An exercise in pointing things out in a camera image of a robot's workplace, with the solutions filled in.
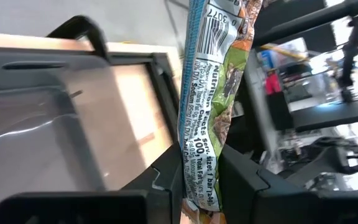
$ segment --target gray wall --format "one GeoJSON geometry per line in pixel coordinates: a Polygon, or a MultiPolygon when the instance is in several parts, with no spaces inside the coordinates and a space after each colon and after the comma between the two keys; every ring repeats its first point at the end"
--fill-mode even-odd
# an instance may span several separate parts
{"type": "Polygon", "coordinates": [[[0,33],[45,36],[67,19],[94,19],[108,41],[181,48],[188,0],[0,0],[0,33]]]}

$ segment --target snack bar wrapper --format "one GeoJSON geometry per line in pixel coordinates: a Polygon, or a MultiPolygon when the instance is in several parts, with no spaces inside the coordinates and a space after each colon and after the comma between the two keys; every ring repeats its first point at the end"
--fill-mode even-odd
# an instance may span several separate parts
{"type": "Polygon", "coordinates": [[[178,121],[190,217],[189,211],[221,211],[218,158],[261,6],[262,0],[190,0],[178,121]]]}

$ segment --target granola bar package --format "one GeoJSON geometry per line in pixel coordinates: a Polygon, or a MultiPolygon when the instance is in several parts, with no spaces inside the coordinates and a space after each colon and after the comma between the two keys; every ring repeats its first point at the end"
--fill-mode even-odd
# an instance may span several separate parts
{"type": "Polygon", "coordinates": [[[262,0],[190,0],[178,121],[187,214],[222,209],[218,158],[261,6],[262,0]]]}

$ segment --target barcode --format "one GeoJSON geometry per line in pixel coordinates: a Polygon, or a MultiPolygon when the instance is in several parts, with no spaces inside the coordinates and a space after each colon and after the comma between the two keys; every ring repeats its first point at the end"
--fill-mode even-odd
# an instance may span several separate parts
{"type": "Polygon", "coordinates": [[[224,23],[213,17],[205,17],[201,26],[201,37],[198,42],[197,52],[218,56],[218,50],[228,32],[228,22],[224,23]]]}

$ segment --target red object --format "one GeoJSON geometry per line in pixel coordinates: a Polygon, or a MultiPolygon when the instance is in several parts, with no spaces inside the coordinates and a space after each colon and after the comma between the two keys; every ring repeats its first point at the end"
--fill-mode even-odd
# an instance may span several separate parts
{"type": "Polygon", "coordinates": [[[273,93],[278,93],[281,91],[280,82],[278,80],[278,75],[275,72],[270,72],[269,76],[266,78],[265,84],[266,94],[271,95],[273,93]]]}

